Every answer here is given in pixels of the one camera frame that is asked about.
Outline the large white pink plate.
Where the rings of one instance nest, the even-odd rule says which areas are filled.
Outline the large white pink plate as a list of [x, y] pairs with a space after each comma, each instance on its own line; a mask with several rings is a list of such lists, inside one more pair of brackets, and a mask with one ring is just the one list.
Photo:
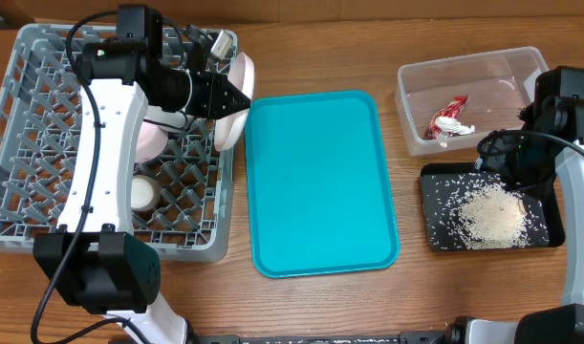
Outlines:
[[[255, 69], [253, 61], [245, 53], [239, 53], [231, 63], [228, 80], [249, 99], [253, 99], [255, 86]], [[231, 149], [240, 138], [249, 109], [237, 111], [230, 116], [215, 121], [214, 146], [217, 151]]]

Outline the grey white bowl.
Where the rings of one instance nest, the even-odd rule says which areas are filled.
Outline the grey white bowl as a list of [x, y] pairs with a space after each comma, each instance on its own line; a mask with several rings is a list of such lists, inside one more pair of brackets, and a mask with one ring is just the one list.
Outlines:
[[165, 112], [159, 106], [149, 105], [144, 122], [159, 126], [162, 130], [171, 133], [180, 133], [188, 125], [188, 118], [181, 112]]

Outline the small pink bowl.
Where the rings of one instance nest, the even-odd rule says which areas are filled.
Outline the small pink bowl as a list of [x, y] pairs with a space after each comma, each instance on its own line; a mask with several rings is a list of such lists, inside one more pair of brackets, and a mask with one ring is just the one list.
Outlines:
[[138, 135], [135, 163], [151, 161], [159, 156], [168, 143], [168, 133], [158, 125], [143, 122]]

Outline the pink white tissue waste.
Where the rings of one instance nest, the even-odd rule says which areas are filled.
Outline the pink white tissue waste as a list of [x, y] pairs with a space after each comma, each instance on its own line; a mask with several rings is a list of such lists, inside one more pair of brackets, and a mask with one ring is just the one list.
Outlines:
[[475, 126], [466, 126], [461, 124], [457, 119], [450, 117], [438, 117], [435, 119], [435, 125], [440, 130], [440, 137], [451, 137], [453, 135], [464, 136], [475, 132]]

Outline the red white wrapper waste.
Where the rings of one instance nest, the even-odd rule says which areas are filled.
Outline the red white wrapper waste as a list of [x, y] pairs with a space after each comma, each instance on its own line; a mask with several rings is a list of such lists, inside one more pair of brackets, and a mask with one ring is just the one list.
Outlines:
[[446, 107], [439, 110], [430, 120], [424, 133], [426, 140], [444, 140], [453, 136], [472, 134], [473, 125], [461, 124], [459, 116], [464, 110], [468, 96], [454, 97]]

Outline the white plastic cup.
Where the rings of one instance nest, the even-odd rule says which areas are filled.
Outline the white plastic cup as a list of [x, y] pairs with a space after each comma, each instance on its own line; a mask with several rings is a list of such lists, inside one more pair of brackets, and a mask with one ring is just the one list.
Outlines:
[[147, 211], [153, 209], [161, 198], [161, 187], [153, 179], [137, 175], [131, 183], [131, 209]]

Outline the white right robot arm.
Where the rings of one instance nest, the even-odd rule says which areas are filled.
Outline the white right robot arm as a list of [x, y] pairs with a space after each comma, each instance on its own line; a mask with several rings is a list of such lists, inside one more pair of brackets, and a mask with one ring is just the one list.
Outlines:
[[496, 130], [477, 145], [476, 166], [538, 198], [561, 184], [567, 267], [560, 306], [517, 322], [467, 319], [450, 343], [584, 343], [584, 69], [559, 66], [537, 77], [519, 130]]

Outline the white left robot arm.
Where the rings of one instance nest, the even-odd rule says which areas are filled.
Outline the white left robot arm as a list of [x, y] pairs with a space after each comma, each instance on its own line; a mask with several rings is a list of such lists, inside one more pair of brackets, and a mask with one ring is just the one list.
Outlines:
[[118, 324], [139, 343], [193, 343], [190, 323], [161, 294], [161, 260], [133, 234], [131, 187], [141, 126], [150, 107], [215, 123], [215, 146], [232, 148], [249, 116], [255, 67], [238, 54], [229, 72], [209, 60], [227, 56], [231, 37], [196, 26], [179, 32], [193, 45], [180, 68], [162, 63], [169, 23], [145, 5], [121, 5], [114, 36], [86, 44], [69, 62], [80, 85], [81, 125], [70, 194], [56, 229], [36, 236], [32, 255], [47, 293]]

